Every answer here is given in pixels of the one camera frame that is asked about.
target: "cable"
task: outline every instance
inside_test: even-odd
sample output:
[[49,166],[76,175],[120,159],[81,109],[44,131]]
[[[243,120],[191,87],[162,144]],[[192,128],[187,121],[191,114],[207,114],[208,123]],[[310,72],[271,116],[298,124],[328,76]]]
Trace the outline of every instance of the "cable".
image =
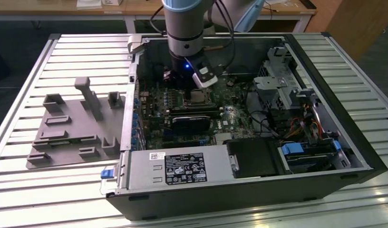
[[274,10],[272,10],[272,5],[266,1],[266,3],[270,5],[270,11],[271,11],[271,20],[272,20],[272,12],[274,12]]
[[155,14],[151,16],[150,23],[151,23],[152,28],[156,30],[156,32],[159,32],[162,35],[166,35],[167,33],[164,31],[160,31],[160,29],[158,29],[158,27],[154,24],[154,18],[158,15],[158,13],[163,10],[163,8],[164,6],[162,5],[160,8],[156,10]]
[[[230,19],[230,23],[228,23],[228,21],[227,21],[226,15],[224,15],[224,13],[223,13],[223,11],[222,11],[222,8],[220,8],[220,4],[219,4],[219,2],[220,2],[222,6],[223,6],[223,8],[224,8],[226,14],[227,14],[228,19]],[[236,56],[236,43],[235,43],[235,37],[234,37],[234,22],[232,22],[232,18],[231,18],[231,15],[230,15],[230,12],[228,12],[228,10],[227,10],[227,7],[226,7],[224,2],[223,2],[222,0],[219,0],[219,1],[215,2],[215,4],[216,4],[216,6],[218,6],[218,8],[219,8],[219,12],[220,12],[222,18],[223,18],[223,20],[224,20],[224,22],[226,22],[226,25],[227,25],[227,28],[228,28],[228,30],[230,30],[231,41],[232,41],[232,57],[231,57],[231,59],[230,59],[227,65],[224,66],[224,70],[226,70],[226,69],[230,67],[230,65],[232,64],[232,62],[234,62],[234,60],[235,60],[235,56]]]

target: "power supply label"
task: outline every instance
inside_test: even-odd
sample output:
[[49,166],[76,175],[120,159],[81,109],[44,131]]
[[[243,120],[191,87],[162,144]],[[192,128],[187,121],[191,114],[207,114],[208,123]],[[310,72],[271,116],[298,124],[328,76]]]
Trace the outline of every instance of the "power supply label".
[[164,163],[168,185],[207,181],[203,153],[168,155]]

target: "sticker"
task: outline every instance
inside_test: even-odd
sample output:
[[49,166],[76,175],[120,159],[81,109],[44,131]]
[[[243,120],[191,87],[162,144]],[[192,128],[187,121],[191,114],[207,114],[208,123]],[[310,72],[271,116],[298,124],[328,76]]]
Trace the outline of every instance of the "sticker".
[[203,153],[168,155],[164,159],[168,185],[207,181]]
[[104,13],[110,13],[110,14],[122,14],[122,11],[104,11]]
[[150,160],[163,160],[167,153],[150,153]]

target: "white label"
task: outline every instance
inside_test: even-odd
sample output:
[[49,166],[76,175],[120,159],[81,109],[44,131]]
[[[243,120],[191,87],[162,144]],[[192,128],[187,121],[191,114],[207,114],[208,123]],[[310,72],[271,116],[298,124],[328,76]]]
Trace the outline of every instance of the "white label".
[[122,14],[122,11],[104,11],[104,13],[111,13],[111,14]]
[[150,153],[150,160],[164,160],[167,153]]
[[204,174],[204,173],[203,174],[195,174],[194,178],[202,178],[202,177],[206,177],[206,176],[207,176],[207,174]]

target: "floor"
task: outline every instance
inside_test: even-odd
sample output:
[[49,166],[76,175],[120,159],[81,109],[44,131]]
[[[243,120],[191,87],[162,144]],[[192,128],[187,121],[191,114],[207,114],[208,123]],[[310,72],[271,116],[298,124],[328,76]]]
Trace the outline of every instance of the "floor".
[[[0,54],[12,71],[9,77],[0,81],[0,123],[49,34],[126,32],[123,21],[44,21],[39,30],[35,30],[28,21],[0,22]],[[147,24],[138,24],[138,32],[151,32]],[[362,58],[359,65],[388,96],[388,28]]]

